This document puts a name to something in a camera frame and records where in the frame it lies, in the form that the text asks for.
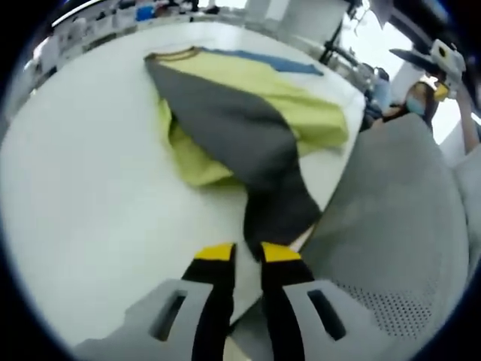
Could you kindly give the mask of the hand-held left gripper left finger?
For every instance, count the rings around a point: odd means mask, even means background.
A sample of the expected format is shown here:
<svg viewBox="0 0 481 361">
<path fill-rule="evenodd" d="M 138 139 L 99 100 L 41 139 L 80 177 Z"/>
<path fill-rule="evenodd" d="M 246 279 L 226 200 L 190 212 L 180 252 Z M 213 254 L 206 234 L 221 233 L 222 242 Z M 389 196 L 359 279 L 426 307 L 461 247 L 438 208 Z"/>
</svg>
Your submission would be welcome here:
<svg viewBox="0 0 481 361">
<path fill-rule="evenodd" d="M 105 338 L 74 349 L 78 360 L 221 360 L 234 308 L 233 243 L 205 247 L 180 279 L 130 306 Z"/>
</svg>

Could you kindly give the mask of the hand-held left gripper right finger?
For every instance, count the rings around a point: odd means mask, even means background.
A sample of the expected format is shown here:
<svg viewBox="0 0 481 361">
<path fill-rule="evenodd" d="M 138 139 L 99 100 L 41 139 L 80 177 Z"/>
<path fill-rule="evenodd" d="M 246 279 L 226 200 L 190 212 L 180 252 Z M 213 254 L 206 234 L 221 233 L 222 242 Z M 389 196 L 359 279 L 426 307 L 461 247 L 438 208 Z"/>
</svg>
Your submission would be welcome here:
<svg viewBox="0 0 481 361">
<path fill-rule="evenodd" d="M 262 292 L 275 360 L 388 360 L 392 338 L 372 312 L 327 280 L 301 255 L 262 243 Z"/>
</svg>

